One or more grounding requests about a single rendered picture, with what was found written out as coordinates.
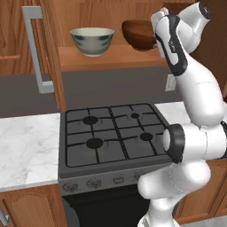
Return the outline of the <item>open wooden wall cabinet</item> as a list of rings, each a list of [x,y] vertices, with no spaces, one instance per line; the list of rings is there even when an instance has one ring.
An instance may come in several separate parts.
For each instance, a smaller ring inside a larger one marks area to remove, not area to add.
[[[59,59],[64,71],[150,67],[163,65],[156,49],[136,51],[121,32],[125,20],[148,20],[165,0],[55,0]],[[114,30],[109,49],[100,57],[86,57],[73,44],[70,31],[78,27]]]

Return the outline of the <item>white wall socket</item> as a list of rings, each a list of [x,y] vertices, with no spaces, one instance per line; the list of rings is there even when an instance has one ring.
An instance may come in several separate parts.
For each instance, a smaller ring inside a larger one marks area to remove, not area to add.
[[[176,89],[176,78],[174,75],[169,74],[167,76],[165,91],[174,91]]]

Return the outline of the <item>black gas hob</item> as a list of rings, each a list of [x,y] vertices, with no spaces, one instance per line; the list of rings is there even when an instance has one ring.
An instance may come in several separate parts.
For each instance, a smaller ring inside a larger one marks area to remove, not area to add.
[[[170,163],[161,145],[167,126],[148,103],[68,110],[60,115],[59,177]]]

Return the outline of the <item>black oven door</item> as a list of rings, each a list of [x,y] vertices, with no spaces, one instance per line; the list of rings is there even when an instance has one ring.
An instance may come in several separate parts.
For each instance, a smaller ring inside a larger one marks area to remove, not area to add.
[[[135,184],[62,197],[67,227],[137,227],[148,210]]]

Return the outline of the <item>white bowl with green pattern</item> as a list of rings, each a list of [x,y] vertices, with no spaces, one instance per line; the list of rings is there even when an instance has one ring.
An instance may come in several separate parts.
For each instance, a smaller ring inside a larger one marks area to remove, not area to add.
[[[114,31],[102,27],[80,27],[70,31],[76,48],[88,57],[99,57],[108,50]]]

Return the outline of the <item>wooden base cabinet door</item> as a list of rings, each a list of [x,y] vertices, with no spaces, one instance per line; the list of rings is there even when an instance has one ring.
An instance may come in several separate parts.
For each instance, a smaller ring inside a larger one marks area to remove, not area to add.
[[[227,160],[210,160],[211,178],[207,185],[180,200],[175,219],[193,223],[227,215]]]
[[[7,227],[67,227],[57,184],[0,192]]]

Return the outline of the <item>brown wooden bowl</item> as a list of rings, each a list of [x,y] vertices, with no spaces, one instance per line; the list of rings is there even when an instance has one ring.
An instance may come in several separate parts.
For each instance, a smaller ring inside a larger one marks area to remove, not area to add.
[[[150,20],[125,20],[122,34],[129,45],[137,51],[149,51],[157,47]]]

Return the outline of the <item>dark wooden cabinet door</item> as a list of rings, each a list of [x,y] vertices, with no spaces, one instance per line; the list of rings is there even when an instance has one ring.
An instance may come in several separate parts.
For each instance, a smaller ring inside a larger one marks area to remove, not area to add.
[[[200,1],[209,10],[210,21],[192,56],[213,73],[227,101],[227,0]]]

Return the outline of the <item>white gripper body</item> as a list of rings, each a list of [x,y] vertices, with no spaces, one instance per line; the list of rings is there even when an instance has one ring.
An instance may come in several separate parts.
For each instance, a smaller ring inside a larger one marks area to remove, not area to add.
[[[168,9],[163,7],[158,12],[154,13],[151,16],[151,22],[153,25],[153,30],[156,29],[157,25],[160,25],[161,28],[169,28],[168,20],[162,19],[163,17],[168,15]]]

